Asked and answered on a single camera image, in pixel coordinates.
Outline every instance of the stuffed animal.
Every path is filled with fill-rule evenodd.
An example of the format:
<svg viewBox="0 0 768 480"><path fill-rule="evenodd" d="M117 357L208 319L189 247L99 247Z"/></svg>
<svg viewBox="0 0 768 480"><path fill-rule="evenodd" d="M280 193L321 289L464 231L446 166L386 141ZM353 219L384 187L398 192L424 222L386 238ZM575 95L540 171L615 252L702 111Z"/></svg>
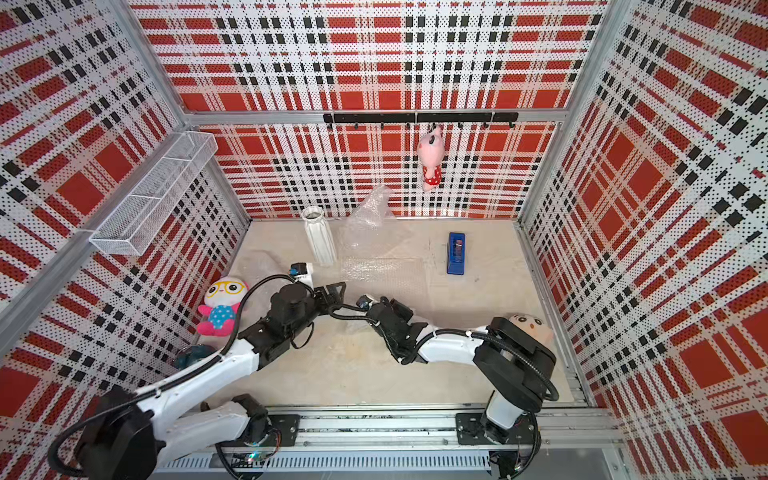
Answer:
<svg viewBox="0 0 768 480"><path fill-rule="evenodd" d="M197 311L208 315L208 320L197 325L200 335L229 336L235 326L235 315L240 301L248 292L248 285L239 278L225 276L210 286L205 293L205 305Z"/></svg>
<svg viewBox="0 0 768 480"><path fill-rule="evenodd" d="M419 154L419 160L422 162L424 172L424 191L440 185L442 180L442 171L440 165L445 156L445 146L442 143L442 130L435 127L419 138L419 146L416 148Z"/></svg>

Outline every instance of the perforated panel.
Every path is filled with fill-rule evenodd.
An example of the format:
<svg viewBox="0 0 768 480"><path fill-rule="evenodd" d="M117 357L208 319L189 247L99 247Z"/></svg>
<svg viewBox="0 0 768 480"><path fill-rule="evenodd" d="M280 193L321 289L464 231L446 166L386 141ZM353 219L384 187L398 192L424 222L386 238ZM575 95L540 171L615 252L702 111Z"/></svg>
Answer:
<svg viewBox="0 0 768 480"><path fill-rule="evenodd" d="M0 310L174 126L103 5L0 10Z"/></svg>
<svg viewBox="0 0 768 480"><path fill-rule="evenodd" d="M191 111L563 107L607 4L129 3Z"/></svg>
<svg viewBox="0 0 768 480"><path fill-rule="evenodd" d="M93 255L3 359L0 478L53 478L46 449L98 396L176 372L243 233L214 188L197 177L142 257Z"/></svg>
<svg viewBox="0 0 768 480"><path fill-rule="evenodd" d="M253 218L299 217L309 205L344 217L384 183L395 215L515 217L554 124L445 124L440 187L422 191L415 155L428 126L211 125L216 159Z"/></svg>
<svg viewBox="0 0 768 480"><path fill-rule="evenodd" d="M766 7L636 2L528 225L648 478L768 475Z"/></svg>

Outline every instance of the white vase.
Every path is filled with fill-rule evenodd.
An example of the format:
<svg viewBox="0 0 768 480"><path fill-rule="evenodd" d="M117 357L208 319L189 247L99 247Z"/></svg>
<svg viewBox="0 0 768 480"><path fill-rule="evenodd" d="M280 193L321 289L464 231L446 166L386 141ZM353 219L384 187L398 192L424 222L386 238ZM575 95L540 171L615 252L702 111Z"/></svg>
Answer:
<svg viewBox="0 0 768 480"><path fill-rule="evenodd" d="M328 227L326 213L320 207L307 207L301 212L304 219L306 237L310 240L315 261L322 266L331 266L336 262L336 248L333 235Z"/></svg>

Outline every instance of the blue box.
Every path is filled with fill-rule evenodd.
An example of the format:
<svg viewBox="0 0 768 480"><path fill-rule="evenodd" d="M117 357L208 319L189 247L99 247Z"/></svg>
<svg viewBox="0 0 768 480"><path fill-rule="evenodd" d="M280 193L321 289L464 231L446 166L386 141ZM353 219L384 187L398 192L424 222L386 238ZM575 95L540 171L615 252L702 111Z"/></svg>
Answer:
<svg viewBox="0 0 768 480"><path fill-rule="evenodd" d="M467 242L463 233L451 232L448 235L448 263L445 268L449 275L464 275L464 257Z"/></svg>

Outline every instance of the hanging plush toy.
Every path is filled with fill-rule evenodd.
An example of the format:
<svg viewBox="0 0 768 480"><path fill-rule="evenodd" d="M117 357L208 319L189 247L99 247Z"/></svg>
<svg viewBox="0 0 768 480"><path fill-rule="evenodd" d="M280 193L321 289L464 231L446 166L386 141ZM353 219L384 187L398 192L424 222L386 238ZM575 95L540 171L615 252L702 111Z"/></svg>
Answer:
<svg viewBox="0 0 768 480"><path fill-rule="evenodd" d="M419 146L416 148L419 154L419 160L422 162L422 171L424 174L424 191L440 185L442 180L442 171L440 165L445 156L445 147L442 144L442 131L440 127L434 127L419 138Z"/></svg>

